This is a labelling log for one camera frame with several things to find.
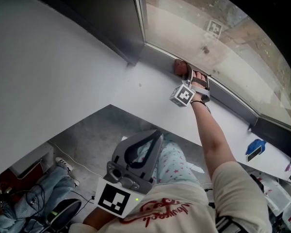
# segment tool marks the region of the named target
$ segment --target sneaker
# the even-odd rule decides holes
[[[73,182],[74,182],[74,185],[76,186],[75,188],[77,188],[80,185],[80,182],[75,179],[73,179]]]
[[[55,161],[64,164],[66,166],[66,168],[68,169],[68,173],[73,170],[72,165],[68,164],[67,161],[65,161],[63,158],[56,157]]]

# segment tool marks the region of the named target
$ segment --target black cable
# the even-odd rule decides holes
[[[75,192],[75,191],[71,191],[71,192],[73,192],[73,193],[76,193],[76,194],[78,194],[79,196],[81,196],[82,198],[84,198],[86,201],[90,201],[90,200],[87,200],[85,197],[83,197],[81,194],[79,194],[79,193],[77,193],[77,192]]]
[[[74,216],[76,216],[77,214],[79,214],[79,212],[81,211],[81,210],[83,210],[84,209],[84,207],[91,201],[92,199],[90,199],[90,200],[88,200],[87,202],[86,202],[86,204],[78,211],[78,213],[76,213]]]
[[[203,101],[200,101],[200,100],[193,100],[193,101],[191,101],[190,103],[194,103],[194,102],[198,102],[198,103],[203,104],[203,105],[206,107],[206,109],[209,111],[209,113],[211,114],[210,109],[208,108],[208,106],[207,106]]]
[[[42,201],[43,201],[43,208],[44,208],[45,191],[44,191],[44,189],[43,189],[43,187],[42,187],[41,185],[39,185],[39,184],[36,184],[36,185],[40,186],[40,188],[41,188],[41,199],[42,199]],[[38,195],[37,195],[35,192],[30,191],[30,190],[22,190],[22,191],[18,191],[18,192],[15,192],[14,194],[12,194],[11,196],[13,196],[13,195],[15,195],[15,194],[18,194],[18,193],[21,193],[21,192],[26,192],[25,197],[26,197],[26,202],[28,203],[28,205],[30,205],[30,203],[28,202],[28,199],[27,199],[27,193],[28,193],[28,192],[33,193],[33,194],[35,195],[36,199],[37,199],[37,202],[38,202],[38,211],[37,211],[35,214],[33,214],[31,217],[25,217],[25,218],[23,218],[23,219],[29,219],[29,220],[26,222],[26,224],[23,226],[23,230],[24,230],[24,229],[27,227],[27,225],[28,225],[28,223],[30,222],[30,220],[34,217],[34,215],[36,215],[36,214],[38,213],[38,217],[37,217],[37,218],[39,218],[39,216],[40,216],[40,202],[39,202],[39,197],[38,197]],[[34,222],[34,224],[33,224],[33,226],[31,227],[31,229],[30,229],[29,232],[31,232],[31,231],[33,230],[33,228],[34,228],[35,224],[37,223],[37,221],[38,221],[38,220],[36,219],[35,222]]]

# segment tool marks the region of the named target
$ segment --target light blue pants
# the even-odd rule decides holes
[[[179,145],[167,138],[164,138],[161,153],[152,175],[155,183],[193,183],[194,185],[200,185],[189,169]],[[149,147],[150,143],[147,143],[138,149],[138,162],[144,159]]]
[[[68,176],[68,170],[62,163],[57,163],[55,169],[44,175],[37,184],[39,185],[35,185],[31,189],[32,192],[28,192],[27,196],[22,196],[14,208],[10,207],[8,203],[4,204],[4,214],[0,215],[1,233],[20,232],[26,223],[26,218],[32,216],[39,216],[41,223],[36,222],[33,218],[25,230],[31,233],[42,231],[45,228],[44,219],[64,199],[66,194],[75,188],[73,179]]]

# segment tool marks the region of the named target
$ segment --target white t-shirt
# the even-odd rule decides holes
[[[236,162],[214,172],[215,209],[205,191],[187,184],[160,184],[125,219],[116,218],[99,231],[72,224],[69,233],[216,233],[216,217],[230,216],[248,232],[272,232],[262,191]]]

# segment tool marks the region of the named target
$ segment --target white box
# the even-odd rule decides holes
[[[191,90],[189,87],[182,84],[174,90],[169,100],[179,107],[186,107],[190,104],[194,95],[194,90]]]

